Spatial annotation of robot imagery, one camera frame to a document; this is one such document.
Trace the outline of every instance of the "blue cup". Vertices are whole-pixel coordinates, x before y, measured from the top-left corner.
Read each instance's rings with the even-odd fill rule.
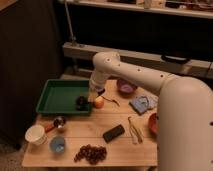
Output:
[[[63,153],[65,151],[65,139],[62,136],[56,136],[51,140],[49,147],[54,153]]]

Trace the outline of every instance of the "green tray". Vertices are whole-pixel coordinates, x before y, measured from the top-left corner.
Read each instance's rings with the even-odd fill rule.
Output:
[[[88,98],[88,80],[47,80],[38,101],[36,112],[43,116],[69,115],[89,116],[92,105],[89,103],[85,111],[76,110],[75,101],[79,96]]]

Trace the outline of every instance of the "purple bowl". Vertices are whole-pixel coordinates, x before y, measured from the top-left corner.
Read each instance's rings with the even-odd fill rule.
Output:
[[[133,93],[138,87],[129,81],[126,81],[122,78],[117,79],[117,88],[121,93],[131,94]]]

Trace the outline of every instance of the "bowl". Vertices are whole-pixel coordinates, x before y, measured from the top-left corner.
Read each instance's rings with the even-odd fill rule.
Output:
[[[45,129],[42,125],[33,125],[25,133],[25,139],[34,145],[43,144],[46,139]]]
[[[132,94],[138,88],[136,85],[122,78],[117,79],[116,84],[118,90],[124,94]]]
[[[153,113],[150,115],[148,120],[148,127],[149,130],[154,134],[157,135],[157,114]]]
[[[64,137],[58,135],[54,137],[49,144],[50,150],[53,153],[60,154],[65,151],[65,139]]]

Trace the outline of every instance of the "remote control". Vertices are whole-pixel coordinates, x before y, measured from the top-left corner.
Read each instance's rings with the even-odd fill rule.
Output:
[[[105,132],[103,134],[104,140],[108,143],[114,138],[118,137],[119,135],[123,134],[125,132],[124,127],[122,125],[118,125],[109,131]]]

